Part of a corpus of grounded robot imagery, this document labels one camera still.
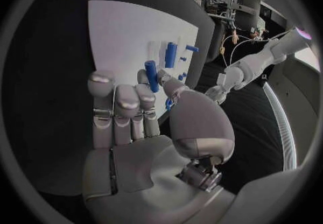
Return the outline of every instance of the pink light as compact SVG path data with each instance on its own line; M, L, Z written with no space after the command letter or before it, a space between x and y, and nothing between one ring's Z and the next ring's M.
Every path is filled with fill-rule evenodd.
M310 34L304 32L303 30L301 29L298 29L297 27L295 27L297 32L304 38L308 39L308 40L312 40L312 37L310 36Z

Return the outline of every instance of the white board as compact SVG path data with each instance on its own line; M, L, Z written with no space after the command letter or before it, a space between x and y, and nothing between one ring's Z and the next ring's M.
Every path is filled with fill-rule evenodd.
M157 51L160 67L164 65L167 43L178 44L175 68L170 73L177 78L188 72L192 52L185 50L185 46L195 45L196 26L145 6L102 0L88 2L88 22L95 67L113 71L117 85L137 84L137 72L151 59L151 42L160 43ZM159 88L155 93L158 118L166 111L167 98Z

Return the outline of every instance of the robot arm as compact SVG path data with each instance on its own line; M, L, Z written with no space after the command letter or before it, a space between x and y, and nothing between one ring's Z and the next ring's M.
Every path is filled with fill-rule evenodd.
M287 55L306 47L305 38L300 35L298 29L291 30L280 40L269 40L260 52L247 55L228 66L224 74L219 74L217 86L210 88L205 94L221 104L232 88L243 88L259 77L269 65L278 64L284 61Z

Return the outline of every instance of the white strip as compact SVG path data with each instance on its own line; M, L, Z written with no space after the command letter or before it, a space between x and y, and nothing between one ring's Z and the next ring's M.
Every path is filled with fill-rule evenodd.
M263 86L264 92L271 104L273 113L276 117L280 136L282 138L283 156L284 156L284 171L293 170L297 167L296 148L293 138L293 133L289 125L284 109L277 99L277 96L266 82Z

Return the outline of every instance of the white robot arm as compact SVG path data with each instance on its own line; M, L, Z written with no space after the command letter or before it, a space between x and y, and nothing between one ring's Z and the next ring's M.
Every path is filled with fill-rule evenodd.
M300 35L297 28L288 32L281 39L272 39L256 54L250 54L229 65L224 74L220 73L217 86L206 91L206 95L213 101L221 104L233 88L243 88L245 85L259 77L263 71L272 64L284 61L287 55L306 48L306 39Z

